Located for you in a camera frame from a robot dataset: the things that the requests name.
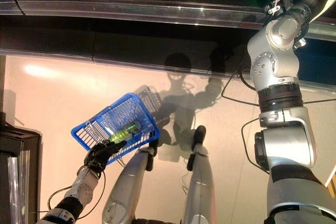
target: green object in basket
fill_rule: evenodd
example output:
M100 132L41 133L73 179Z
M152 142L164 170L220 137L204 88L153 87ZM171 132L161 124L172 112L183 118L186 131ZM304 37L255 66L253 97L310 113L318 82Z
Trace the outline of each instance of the green object in basket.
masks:
M109 138L110 142L118 144L119 142L126 140L127 138L131 137L132 134L136 134L141 130L141 125L138 121L135 121L122 130L115 132Z

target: beige floor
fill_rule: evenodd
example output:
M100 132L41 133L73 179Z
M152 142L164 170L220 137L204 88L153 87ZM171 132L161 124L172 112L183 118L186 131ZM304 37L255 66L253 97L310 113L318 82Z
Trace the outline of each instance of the beige floor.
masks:
M137 217L180 223L185 194L188 146L193 129L207 128L204 145L210 153L214 174L218 223L263 223L266 216L268 176L251 166L240 137L241 126L258 116L258 108L216 97L222 80L163 71L94 65L51 59L8 56L5 75L7 120L17 126L38 130L43 135L40 210L46 210L49 195L70 185L83 164L86 151L71 137L70 130L143 84L154 87L171 110L169 124L162 129L162 146L154 170L146 173ZM256 94L233 80L228 96L257 101ZM305 101L335 98L335 92L303 89ZM307 104L319 148L313 168L325 183L336 164L336 103ZM254 133L258 122L246 127L249 153L254 157ZM132 154L125 156L127 161ZM101 211L121 166L106 169L107 185L102 201L78 223L101 223ZM88 212L102 190L99 183ZM55 196L52 206L64 194Z

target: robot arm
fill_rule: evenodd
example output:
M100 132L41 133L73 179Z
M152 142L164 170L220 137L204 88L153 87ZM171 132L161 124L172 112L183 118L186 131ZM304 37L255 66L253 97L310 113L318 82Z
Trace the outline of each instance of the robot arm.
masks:
M297 0L248 43L251 78L259 96L257 163L270 171L265 223L336 223L336 204L310 168L317 147L303 106L293 47L303 27L334 0Z
M93 190L110 156L125 145L126 141L118 144L109 141L96 144L85 157L84 165L79 168L77 178L64 199L37 224L74 224L84 207L92 201Z

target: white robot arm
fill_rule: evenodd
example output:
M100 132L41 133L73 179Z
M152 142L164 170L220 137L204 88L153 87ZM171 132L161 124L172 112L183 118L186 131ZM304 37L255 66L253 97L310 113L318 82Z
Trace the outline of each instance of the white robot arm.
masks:
M334 0L296 0L248 43L251 78L259 96L260 126L255 134L257 163L270 171L265 223L336 223L336 203L310 168L317 148L303 106L293 52L302 27Z

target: blue plastic basket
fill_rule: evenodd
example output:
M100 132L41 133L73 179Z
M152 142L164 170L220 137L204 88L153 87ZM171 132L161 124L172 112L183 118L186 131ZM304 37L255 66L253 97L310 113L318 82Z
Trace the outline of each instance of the blue plastic basket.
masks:
M86 150L90 150L95 144L109 139L111 132L118 132L135 121L141 124L140 132L133 133L125 139L127 145L110 158L108 164L111 164L128 152L157 140L160 136L154 118L137 95L125 94L94 117L73 128L71 135Z

